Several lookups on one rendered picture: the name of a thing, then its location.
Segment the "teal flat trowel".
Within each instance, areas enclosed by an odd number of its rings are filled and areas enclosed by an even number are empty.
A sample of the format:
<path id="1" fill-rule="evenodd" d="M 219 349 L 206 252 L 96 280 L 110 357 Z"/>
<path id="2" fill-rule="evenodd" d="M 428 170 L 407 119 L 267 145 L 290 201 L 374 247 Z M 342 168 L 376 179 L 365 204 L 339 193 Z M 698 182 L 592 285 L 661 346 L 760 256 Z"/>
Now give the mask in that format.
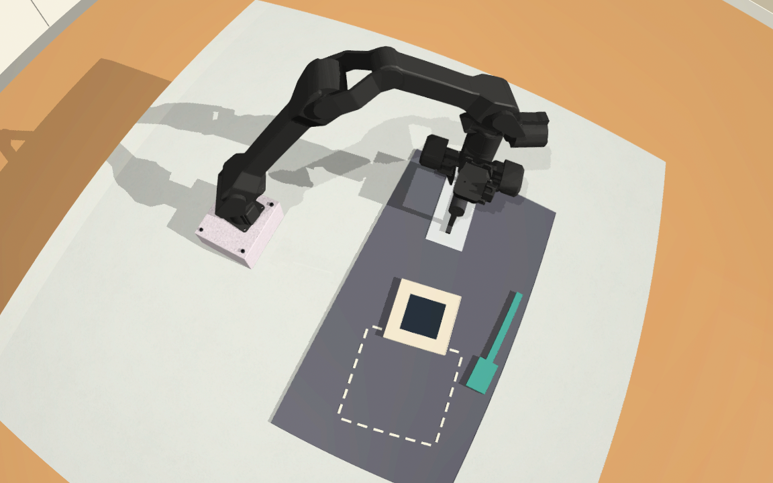
<path id="1" fill-rule="evenodd" d="M 465 386 L 472 388 L 477 392 L 481 392 L 482 394 L 485 394 L 488 386 L 490 386 L 492 377 L 495 375 L 496 370 L 498 368 L 498 365 L 494 364 L 493 361 L 496 358 L 496 355 L 498 354 L 498 350 L 502 345 L 505 334 L 507 333 L 507 330 L 511 325 L 513 316 L 515 316 L 517 307 L 519 305 L 519 301 L 522 299 L 522 297 L 523 297 L 523 294 L 516 292 L 515 297 L 513 297 L 513 302 L 511 303 L 509 310 L 507 310 L 507 314 L 502 323 L 502 327 L 499 328 L 496 339 L 492 343 L 490 352 L 486 356 L 485 360 L 482 357 L 478 358 L 478 360 L 476 361 L 476 364 L 474 365 L 474 369 L 472 373 L 470 373 L 469 379 L 466 382 Z"/>

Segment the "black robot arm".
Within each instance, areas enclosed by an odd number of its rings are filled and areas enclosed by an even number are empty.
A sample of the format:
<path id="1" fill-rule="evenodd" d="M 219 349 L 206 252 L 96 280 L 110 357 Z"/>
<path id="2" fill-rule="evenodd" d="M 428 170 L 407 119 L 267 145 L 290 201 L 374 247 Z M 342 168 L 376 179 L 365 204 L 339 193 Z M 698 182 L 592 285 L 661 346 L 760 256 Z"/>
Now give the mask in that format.
<path id="1" fill-rule="evenodd" d="M 371 70 L 349 89 L 346 73 Z M 258 136 L 248 151 L 234 154 L 217 178 L 215 216 L 240 231 L 266 208 L 256 199 L 266 190 L 266 172 L 310 128 L 327 125 L 355 112 L 381 92 L 398 89 L 459 107 L 470 149 L 481 155 L 496 152 L 502 139 L 513 148 L 545 147 L 546 112 L 519 112 L 507 80 L 491 74 L 463 74 L 383 46 L 369 51 L 343 51 L 313 59 L 304 68 L 291 101 Z M 465 156 L 459 164 L 453 195 L 470 204 L 490 203 L 497 186 L 492 166 Z M 262 208 L 263 206 L 263 208 Z M 245 231 L 244 231 L 245 230 Z"/>

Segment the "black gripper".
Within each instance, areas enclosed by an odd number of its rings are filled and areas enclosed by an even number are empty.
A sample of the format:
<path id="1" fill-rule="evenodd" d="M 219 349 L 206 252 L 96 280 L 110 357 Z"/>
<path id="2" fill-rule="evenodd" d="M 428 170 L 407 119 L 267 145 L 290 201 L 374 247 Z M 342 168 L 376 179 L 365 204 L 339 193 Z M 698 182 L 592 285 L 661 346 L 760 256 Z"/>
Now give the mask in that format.
<path id="1" fill-rule="evenodd" d="M 464 138 L 464 145 L 461 151 L 447 147 L 448 142 L 447 138 L 435 134 L 427 136 L 419 159 L 420 165 L 437 169 L 439 173 L 447 174 L 447 179 L 451 186 L 455 177 L 455 168 L 459 167 L 463 157 L 472 157 L 472 161 L 476 164 L 484 165 L 486 163 L 492 166 L 493 173 L 491 179 L 492 184 L 497 186 L 496 192 L 500 191 L 500 193 L 512 197 L 516 197 L 519 194 L 525 172 L 522 165 L 507 161 L 507 159 L 505 159 L 504 163 L 499 161 L 492 162 L 497 151 L 492 153 L 492 155 L 476 153 L 476 151 L 469 148 L 466 138 Z"/>

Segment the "cream square tile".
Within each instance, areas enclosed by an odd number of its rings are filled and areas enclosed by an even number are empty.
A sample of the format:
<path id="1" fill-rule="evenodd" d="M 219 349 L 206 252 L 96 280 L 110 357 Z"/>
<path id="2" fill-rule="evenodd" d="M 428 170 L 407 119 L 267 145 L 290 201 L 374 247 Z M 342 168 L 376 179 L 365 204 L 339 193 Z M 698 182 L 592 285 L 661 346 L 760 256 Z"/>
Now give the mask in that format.
<path id="1" fill-rule="evenodd" d="M 401 279 L 383 337 L 445 355 L 462 297 Z"/>

